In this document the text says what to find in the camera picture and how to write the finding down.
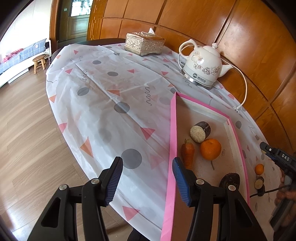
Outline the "person's right hand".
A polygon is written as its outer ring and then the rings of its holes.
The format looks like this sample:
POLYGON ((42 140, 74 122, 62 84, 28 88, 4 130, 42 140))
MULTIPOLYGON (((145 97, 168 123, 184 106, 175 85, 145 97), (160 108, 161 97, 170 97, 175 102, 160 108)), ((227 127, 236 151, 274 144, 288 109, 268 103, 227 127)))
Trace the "person's right hand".
MULTIPOLYGON (((283 187, 284 184, 285 184, 285 173, 283 172, 283 170, 281 170, 281 179, 280 179, 279 187, 283 187)), ((276 194, 276 199, 274 201, 275 205, 277 206, 285 198, 295 202, 295 191, 288 191, 285 188, 279 189, 276 194)))

